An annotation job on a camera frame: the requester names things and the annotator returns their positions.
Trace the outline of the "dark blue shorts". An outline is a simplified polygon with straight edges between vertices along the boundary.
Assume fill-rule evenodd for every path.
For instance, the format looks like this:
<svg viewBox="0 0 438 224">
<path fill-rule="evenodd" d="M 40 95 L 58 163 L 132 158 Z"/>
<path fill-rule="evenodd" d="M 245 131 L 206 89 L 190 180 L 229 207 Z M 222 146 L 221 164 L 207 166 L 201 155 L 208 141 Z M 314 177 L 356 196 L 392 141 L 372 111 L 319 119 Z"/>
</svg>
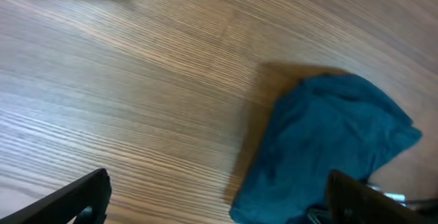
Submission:
<svg viewBox="0 0 438 224">
<path fill-rule="evenodd" d="M 231 218 L 306 223 L 307 210 L 324 203 L 333 169 L 367 180 L 421 137 L 389 96 L 358 75 L 304 79 L 275 103 Z"/>
</svg>

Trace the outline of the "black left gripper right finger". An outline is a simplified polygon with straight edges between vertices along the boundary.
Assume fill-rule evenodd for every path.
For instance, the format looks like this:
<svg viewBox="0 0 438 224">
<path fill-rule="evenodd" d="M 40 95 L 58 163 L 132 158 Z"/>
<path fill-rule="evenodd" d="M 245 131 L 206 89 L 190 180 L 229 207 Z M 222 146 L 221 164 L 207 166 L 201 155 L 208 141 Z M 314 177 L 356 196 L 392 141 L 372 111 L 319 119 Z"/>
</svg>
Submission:
<svg viewBox="0 0 438 224">
<path fill-rule="evenodd" d="M 410 210 L 350 176 L 332 170 L 326 203 L 334 224 L 434 224 L 437 219 Z"/>
</svg>

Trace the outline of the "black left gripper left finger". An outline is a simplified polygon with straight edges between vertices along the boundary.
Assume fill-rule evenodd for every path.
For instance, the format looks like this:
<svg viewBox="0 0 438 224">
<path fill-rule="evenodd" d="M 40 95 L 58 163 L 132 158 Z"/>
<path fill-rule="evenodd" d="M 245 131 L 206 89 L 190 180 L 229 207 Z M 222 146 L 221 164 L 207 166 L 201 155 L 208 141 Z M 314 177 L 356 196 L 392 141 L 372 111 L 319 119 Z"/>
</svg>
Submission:
<svg viewBox="0 0 438 224">
<path fill-rule="evenodd" d="M 103 224 L 112 187 L 97 169 L 37 202 L 1 219 L 1 224 Z"/>
</svg>

